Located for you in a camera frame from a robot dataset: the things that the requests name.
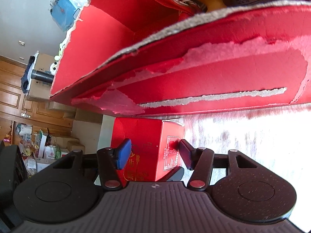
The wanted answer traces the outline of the small red gift box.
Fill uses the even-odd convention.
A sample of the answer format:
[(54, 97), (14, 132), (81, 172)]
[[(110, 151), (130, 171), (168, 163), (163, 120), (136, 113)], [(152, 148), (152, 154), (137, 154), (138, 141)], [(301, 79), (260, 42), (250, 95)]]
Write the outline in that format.
[(181, 166), (179, 141), (184, 126), (178, 122), (118, 117), (114, 120), (111, 147), (131, 140), (131, 154), (124, 169), (118, 170), (122, 186), (127, 182), (155, 182)]

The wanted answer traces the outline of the red patterned scarf bag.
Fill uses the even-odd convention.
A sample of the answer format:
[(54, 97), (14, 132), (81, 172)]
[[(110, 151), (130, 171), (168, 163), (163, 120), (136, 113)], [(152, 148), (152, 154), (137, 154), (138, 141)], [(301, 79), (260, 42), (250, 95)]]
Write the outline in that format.
[(178, 21), (183, 21), (187, 18), (194, 16), (195, 14), (201, 13), (202, 9), (200, 6), (191, 1), (185, 3), (180, 0), (155, 0), (157, 3), (178, 11)]

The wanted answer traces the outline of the wooden door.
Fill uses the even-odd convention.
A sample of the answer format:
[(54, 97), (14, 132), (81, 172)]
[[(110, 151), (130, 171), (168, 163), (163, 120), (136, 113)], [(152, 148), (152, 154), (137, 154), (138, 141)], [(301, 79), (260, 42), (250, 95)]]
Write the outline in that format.
[(73, 120), (61, 111), (47, 110), (45, 103), (27, 100), (21, 90), (25, 66), (1, 58), (1, 140), (19, 144), (17, 124), (32, 126), (32, 136), (40, 130), (56, 136), (70, 136)]

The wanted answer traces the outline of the brown cardboard box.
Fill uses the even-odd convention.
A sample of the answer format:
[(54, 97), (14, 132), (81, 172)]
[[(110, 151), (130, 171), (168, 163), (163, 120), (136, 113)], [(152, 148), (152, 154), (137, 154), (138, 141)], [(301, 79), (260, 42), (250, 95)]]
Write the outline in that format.
[(30, 66), (26, 75), (25, 96), (34, 102), (49, 101), (51, 86), (58, 68), (54, 57), (37, 51), (30, 57)]

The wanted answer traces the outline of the black cylinder bottle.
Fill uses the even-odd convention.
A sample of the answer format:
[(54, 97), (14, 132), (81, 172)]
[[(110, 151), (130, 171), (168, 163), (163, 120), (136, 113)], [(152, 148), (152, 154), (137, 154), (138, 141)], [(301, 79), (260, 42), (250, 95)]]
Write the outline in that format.
[(45, 73), (39, 70), (32, 70), (31, 79), (35, 79), (40, 82), (52, 84), (54, 80), (54, 76), (49, 73)]

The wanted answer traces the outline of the large red cardboard box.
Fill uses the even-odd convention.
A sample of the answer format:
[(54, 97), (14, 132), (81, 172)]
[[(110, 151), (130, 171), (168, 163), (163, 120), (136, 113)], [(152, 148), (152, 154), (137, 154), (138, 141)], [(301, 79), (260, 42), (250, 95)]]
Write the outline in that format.
[(232, 5), (178, 21), (155, 0), (88, 0), (50, 99), (117, 116), (310, 102), (310, 0)]

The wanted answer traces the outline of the white flower plush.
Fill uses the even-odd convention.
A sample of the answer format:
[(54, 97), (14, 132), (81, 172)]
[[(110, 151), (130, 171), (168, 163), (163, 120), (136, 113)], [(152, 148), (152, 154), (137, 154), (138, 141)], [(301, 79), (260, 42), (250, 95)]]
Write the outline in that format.
[(53, 62), (53, 63), (50, 65), (50, 73), (51, 73), (53, 76), (56, 74), (57, 68), (58, 68), (58, 62)]

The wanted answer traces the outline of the green frog plush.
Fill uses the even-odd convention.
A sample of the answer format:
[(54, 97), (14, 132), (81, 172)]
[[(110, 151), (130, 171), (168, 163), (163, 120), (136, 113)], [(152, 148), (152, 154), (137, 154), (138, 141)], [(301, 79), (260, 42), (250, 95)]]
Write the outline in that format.
[(61, 59), (61, 56), (62, 56), (62, 54), (63, 54), (63, 50), (64, 50), (65, 46), (66, 46), (66, 43), (65, 43), (65, 42), (61, 42), (61, 43), (59, 44), (59, 52), (58, 52), (57, 55), (54, 56), (54, 60), (55, 60), (56, 62), (58, 62), (58, 61)]

